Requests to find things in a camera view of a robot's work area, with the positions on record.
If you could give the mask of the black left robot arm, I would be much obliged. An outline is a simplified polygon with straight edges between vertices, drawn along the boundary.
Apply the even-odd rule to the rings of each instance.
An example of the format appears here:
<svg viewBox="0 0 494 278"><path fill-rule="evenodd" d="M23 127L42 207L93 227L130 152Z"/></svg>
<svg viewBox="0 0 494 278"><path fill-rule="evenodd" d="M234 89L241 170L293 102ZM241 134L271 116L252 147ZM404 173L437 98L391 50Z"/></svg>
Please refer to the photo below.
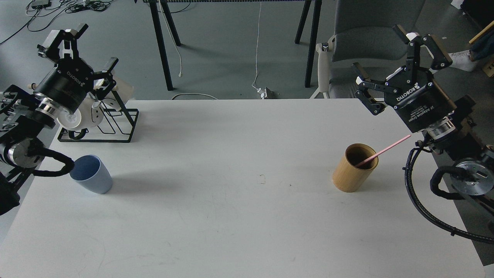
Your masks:
<svg viewBox="0 0 494 278"><path fill-rule="evenodd" d="M44 128L52 129L62 111L74 113L90 94L101 101L116 86L112 70L118 58L110 58L101 71L94 71L80 56L77 41L88 28L52 30L38 55L54 63L45 78L27 93L11 85L2 93L1 162L12 167L1 175L1 214L19 206L19 189L31 175L63 176L74 169L74 160L44 146L38 139Z"/></svg>

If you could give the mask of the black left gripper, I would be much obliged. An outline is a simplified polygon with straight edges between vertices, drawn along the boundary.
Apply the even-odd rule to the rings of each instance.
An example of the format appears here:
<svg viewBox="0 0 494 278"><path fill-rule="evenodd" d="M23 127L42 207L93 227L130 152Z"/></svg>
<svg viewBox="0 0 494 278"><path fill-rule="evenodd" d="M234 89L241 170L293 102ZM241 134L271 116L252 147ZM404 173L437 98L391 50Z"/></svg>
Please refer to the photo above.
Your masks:
<svg viewBox="0 0 494 278"><path fill-rule="evenodd" d="M79 24L76 29L52 30L42 44L37 45L41 58L53 62L52 70L37 85L34 92L43 95L75 112L86 96L102 101L116 86L112 70L118 58L110 58L101 71L94 72L79 57L77 40L88 29L88 24ZM103 79L103 88L94 89L94 81Z"/></svg>

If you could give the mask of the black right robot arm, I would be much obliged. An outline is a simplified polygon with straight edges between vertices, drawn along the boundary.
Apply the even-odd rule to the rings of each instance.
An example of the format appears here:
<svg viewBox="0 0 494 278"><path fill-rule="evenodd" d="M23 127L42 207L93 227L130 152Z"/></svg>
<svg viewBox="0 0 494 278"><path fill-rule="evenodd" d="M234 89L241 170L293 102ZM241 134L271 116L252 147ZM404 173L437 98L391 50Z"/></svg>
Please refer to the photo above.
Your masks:
<svg viewBox="0 0 494 278"><path fill-rule="evenodd" d="M431 214L419 201L412 183L412 172L418 155L446 153L450 166L439 166L430 180L430 190L448 200L467 200L493 218L493 146L483 144L474 134L471 118L474 100L466 95L452 101L433 76L452 65L450 55L431 34L406 33L400 25L393 26L400 40L408 46L406 65L398 68L384 81L372 80L363 67L352 65L357 73L355 95L373 114L385 106L394 109L408 129L422 132L404 167L405 187L413 206L429 222L452 236L493 244L493 238L469 233L446 224Z"/></svg>

